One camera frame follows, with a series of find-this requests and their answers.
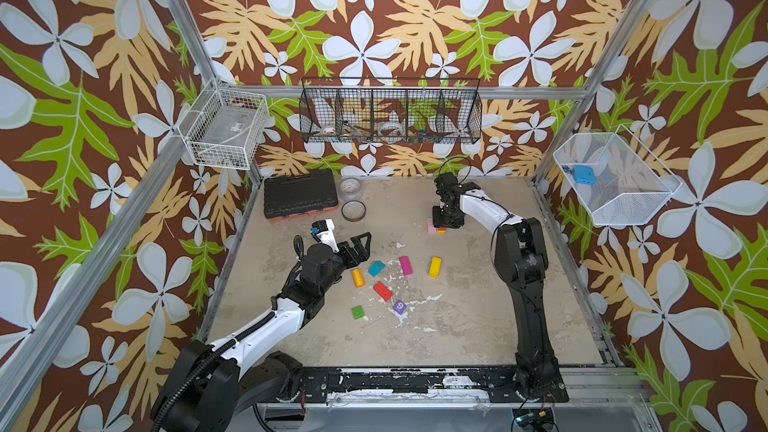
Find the pink block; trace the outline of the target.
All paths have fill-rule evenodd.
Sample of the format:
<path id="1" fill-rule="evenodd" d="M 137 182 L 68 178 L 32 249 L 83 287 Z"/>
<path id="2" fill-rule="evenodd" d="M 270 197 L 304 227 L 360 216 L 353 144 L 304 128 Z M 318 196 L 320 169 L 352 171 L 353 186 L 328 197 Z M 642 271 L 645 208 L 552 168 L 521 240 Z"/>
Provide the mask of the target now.
<path id="1" fill-rule="evenodd" d="M 428 232 L 430 235 L 436 235 L 436 234 L 437 234 L 437 230 L 436 230 L 436 228 L 434 227 L 434 224 L 433 224 L 433 221 L 432 221 L 432 219 L 431 219 L 431 218 L 428 218 L 428 219 L 427 219 L 427 232 Z"/>

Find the yellow arch block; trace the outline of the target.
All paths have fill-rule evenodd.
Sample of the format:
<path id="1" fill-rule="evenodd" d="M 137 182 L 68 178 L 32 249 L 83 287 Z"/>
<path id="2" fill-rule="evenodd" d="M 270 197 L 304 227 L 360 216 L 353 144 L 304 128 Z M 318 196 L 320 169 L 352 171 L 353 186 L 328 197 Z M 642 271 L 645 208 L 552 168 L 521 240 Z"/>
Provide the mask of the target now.
<path id="1" fill-rule="evenodd" d="M 439 257 L 432 257 L 429 265 L 428 275 L 431 278 L 437 279 L 440 275 L 442 266 L 442 259 Z"/>

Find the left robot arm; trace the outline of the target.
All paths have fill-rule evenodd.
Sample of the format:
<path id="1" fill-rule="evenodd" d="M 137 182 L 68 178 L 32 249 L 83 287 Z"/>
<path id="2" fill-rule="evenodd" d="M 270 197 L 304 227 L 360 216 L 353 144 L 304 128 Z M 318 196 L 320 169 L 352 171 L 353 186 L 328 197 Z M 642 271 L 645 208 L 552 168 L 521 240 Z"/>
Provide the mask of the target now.
<path id="1" fill-rule="evenodd" d="M 246 407 L 248 371 L 318 315 L 345 271 L 370 258 L 369 232 L 335 246 L 329 231 L 313 228 L 312 237 L 309 248 L 294 237 L 297 262 L 265 312 L 221 339 L 194 340 L 181 352 L 152 407 L 153 431 L 226 430 Z"/>

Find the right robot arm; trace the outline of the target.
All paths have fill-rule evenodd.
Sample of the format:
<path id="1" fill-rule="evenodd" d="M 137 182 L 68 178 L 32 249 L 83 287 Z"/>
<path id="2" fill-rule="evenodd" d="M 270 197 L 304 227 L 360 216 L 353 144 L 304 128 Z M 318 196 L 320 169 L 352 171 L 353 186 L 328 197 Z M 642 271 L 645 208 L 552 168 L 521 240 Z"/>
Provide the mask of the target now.
<path id="1" fill-rule="evenodd" d="M 516 392 L 528 401 L 567 401 L 546 324 L 543 295 L 549 258 L 540 221 L 509 211 L 473 182 L 441 175 L 435 185 L 440 199 L 432 208 L 435 227 L 458 229 L 471 217 L 491 233 L 491 262 L 509 290 L 516 320 Z"/>

